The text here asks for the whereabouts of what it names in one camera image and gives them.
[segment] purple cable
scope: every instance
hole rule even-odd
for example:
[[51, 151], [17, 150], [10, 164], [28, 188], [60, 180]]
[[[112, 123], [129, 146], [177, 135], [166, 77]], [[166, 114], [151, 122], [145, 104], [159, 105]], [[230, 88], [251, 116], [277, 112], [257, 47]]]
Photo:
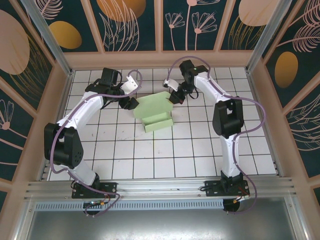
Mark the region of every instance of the purple cable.
[[245, 97], [235, 97], [235, 96], [230, 96], [230, 95], [224, 95], [223, 92], [221, 92], [221, 91], [216, 87], [216, 85], [210, 80], [210, 70], [211, 70], [210, 65], [209, 65], [205, 60], [203, 60], [203, 59], [201, 59], [200, 57], [197, 57], [197, 56], [183, 56], [183, 57], [180, 57], [179, 59], [177, 59], [177, 60], [172, 64], [172, 66], [171, 66], [171, 68], [170, 68], [170, 70], [169, 70], [169, 72], [168, 72], [168, 76], [167, 76], [167, 78], [166, 78], [167, 80], [169, 79], [170, 73], [171, 73], [172, 69], [174, 68], [174, 66], [175, 66], [180, 60], [182, 60], [182, 59], [197, 59], [197, 60], [203, 62], [204, 64], [206, 64], [207, 67], [208, 67], [208, 75], [207, 75], [207, 77], [208, 77], [209, 83], [210, 83], [210, 84], [213, 86], [213, 88], [214, 88], [219, 94], [221, 94], [222, 96], [224, 96], [224, 97], [226, 97], [226, 98], [229, 98], [229, 99], [235, 99], [235, 100], [239, 100], [239, 99], [240, 99], [240, 100], [244, 100], [244, 101], [249, 101], [249, 102], [251, 102], [251, 103], [254, 103], [255, 105], [258, 105], [258, 106], [261, 108], [262, 112], [263, 112], [263, 118], [262, 118], [261, 123], [260, 123], [258, 126], [256, 126], [255, 128], [253, 128], [253, 129], [246, 130], [246, 131], [242, 131], [242, 132], [238, 133], [237, 135], [235, 135], [234, 138], [233, 138], [233, 143], [232, 143], [232, 157], [233, 157], [233, 162], [234, 162], [236, 168], [237, 168], [237, 169], [250, 181], [250, 183], [252, 184], [253, 189], [254, 189], [254, 201], [253, 201], [253, 204], [252, 204], [248, 209], [246, 209], [246, 210], [244, 210], [244, 211], [240, 211], [240, 212], [231, 211], [230, 213], [233, 213], [233, 214], [244, 214], [244, 213], [247, 213], [247, 212], [249, 212], [249, 211], [254, 207], [254, 205], [256, 204], [256, 201], [257, 201], [257, 198], [258, 198], [258, 191], [257, 191], [257, 187], [256, 187], [254, 181], [252, 181], [252, 179], [239, 167], [239, 165], [238, 165], [238, 163], [237, 163], [236, 153], [235, 153], [236, 139], [237, 139], [237, 137], [239, 137], [241, 134], [251, 133], [251, 132], [253, 132], [253, 131], [261, 128], [261, 127], [263, 126], [263, 124], [265, 123], [265, 121], [266, 121], [266, 116], [267, 116], [266, 110], [265, 110], [265, 108], [264, 108], [259, 102], [254, 101], [254, 100], [252, 100], [252, 99], [245, 98]]
[[[139, 72], [138, 70], [131, 70], [129, 73], [128, 73], [128, 76], [132, 73], [132, 72], [137, 72], [140, 76], [140, 81], [139, 81], [139, 85], [138, 87], [133, 90], [132, 92], [130, 92], [129, 94], [125, 94], [125, 95], [109, 95], [109, 94], [94, 94], [94, 95], [91, 95], [89, 97], [87, 97], [85, 100], [83, 100], [82, 102], [80, 102], [80, 104], [70, 113], [70, 116], [67, 118], [67, 120], [65, 120], [65, 122], [62, 124], [62, 126], [59, 128], [59, 130], [56, 132], [55, 136], [54, 136], [54, 139], [53, 139], [53, 142], [52, 142], [52, 147], [51, 147], [51, 152], [50, 152], [50, 168], [51, 168], [51, 171], [55, 174], [59, 174], [63, 171], [67, 171], [66, 168], [64, 169], [61, 169], [59, 171], [56, 171], [55, 170], [55, 167], [54, 167], [54, 152], [55, 152], [55, 148], [56, 148], [56, 144], [57, 144], [57, 141], [58, 141], [58, 137], [60, 135], [60, 133], [62, 132], [62, 130], [64, 129], [64, 127], [68, 124], [68, 122], [71, 120], [71, 118], [73, 117], [73, 115], [76, 114], [76, 112], [82, 107], [82, 105], [84, 105], [88, 100], [92, 99], [92, 98], [95, 98], [95, 97], [107, 97], [107, 98], [126, 98], [128, 96], [131, 96], [133, 94], [135, 94], [140, 88], [141, 88], [141, 85], [142, 85], [142, 82], [143, 82], [143, 78], [142, 78], [142, 74], [141, 72]], [[118, 193], [115, 193], [115, 192], [107, 192], [107, 191], [100, 191], [100, 190], [97, 190], [97, 189], [94, 189], [88, 185], [86, 185], [85, 183], [83, 183], [82, 181], [80, 181], [77, 177], [75, 177], [71, 172], [68, 171], [68, 174], [70, 175], [70, 177], [72, 177], [77, 183], [83, 185], [84, 187], [86, 187], [87, 189], [93, 191], [93, 192], [96, 192], [96, 193], [99, 193], [99, 194], [104, 194], [104, 195], [115, 195], [117, 196], [117, 199], [110, 204], [110, 206], [108, 206], [105, 210], [103, 211], [100, 211], [98, 212], [96, 215], [93, 215], [92, 217], [94, 218], [94, 216], [98, 217], [102, 214], [104, 214], [106, 211], [108, 211], [110, 208], [113, 207], [113, 205], [120, 199], [120, 194]]]

